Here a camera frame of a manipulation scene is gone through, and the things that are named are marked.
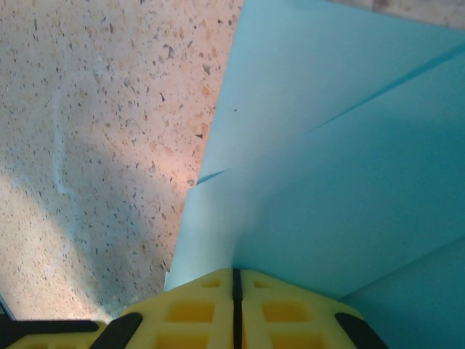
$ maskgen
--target yellow plastic part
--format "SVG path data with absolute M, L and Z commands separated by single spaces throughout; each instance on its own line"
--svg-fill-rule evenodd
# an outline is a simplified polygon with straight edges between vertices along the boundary
M 241 271 L 243 349 L 355 349 L 334 315 L 340 302 L 250 270 Z M 210 273 L 127 308 L 142 323 L 126 349 L 232 349 L 233 270 Z M 8 349 L 88 349 L 91 334 L 30 335 Z
M 356 310 L 261 273 L 241 276 L 245 348 L 355 349 L 334 315 L 362 318 Z
M 144 318 L 127 348 L 231 349 L 232 294 L 233 271 L 223 269 L 127 308 Z

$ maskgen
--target rectangular cutout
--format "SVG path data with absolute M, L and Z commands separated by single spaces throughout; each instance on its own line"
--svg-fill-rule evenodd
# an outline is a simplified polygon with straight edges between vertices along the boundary
M 270 300 L 262 303 L 266 322 L 307 322 L 311 321 L 309 309 L 305 303 L 290 300 Z
M 207 334 L 170 333 L 160 334 L 154 349 L 207 349 Z
M 216 287 L 220 287 L 221 286 L 221 281 L 220 280 L 210 280 L 210 281 L 206 281 L 202 287 L 205 287 L 207 289 L 212 289 L 212 288 L 216 288 Z
M 272 333 L 272 349 L 328 349 L 319 333 Z
M 267 283 L 265 283 L 263 281 L 260 281 L 260 280 L 255 280 L 254 281 L 254 286 L 257 289 L 269 289 L 270 288 L 270 285 L 268 285 Z
M 185 300 L 175 303 L 168 312 L 167 322 L 212 322 L 213 302 Z

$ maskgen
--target speckled floor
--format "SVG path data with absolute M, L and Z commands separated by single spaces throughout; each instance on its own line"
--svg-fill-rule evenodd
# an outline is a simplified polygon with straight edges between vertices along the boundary
M 465 26 L 452 0 L 340 2 Z M 18 318 L 108 320 L 162 290 L 241 3 L 0 4 L 0 294 Z

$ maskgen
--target light blue foam board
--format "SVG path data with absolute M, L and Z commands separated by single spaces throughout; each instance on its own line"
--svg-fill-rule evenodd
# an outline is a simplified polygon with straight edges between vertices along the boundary
M 465 240 L 342 299 L 390 348 L 465 348 Z
M 199 182 L 357 105 L 465 34 L 315 0 L 245 0 Z
M 341 298 L 463 238 L 463 91 L 459 55 L 191 189 L 166 289 L 238 267 Z

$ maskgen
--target pink speckled surface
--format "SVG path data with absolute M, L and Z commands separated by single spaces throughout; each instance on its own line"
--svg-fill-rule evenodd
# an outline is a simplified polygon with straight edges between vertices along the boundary
M 100 318 L 160 292 L 241 0 L 3 1 L 0 294 Z M 341 0 L 465 26 L 461 3 Z

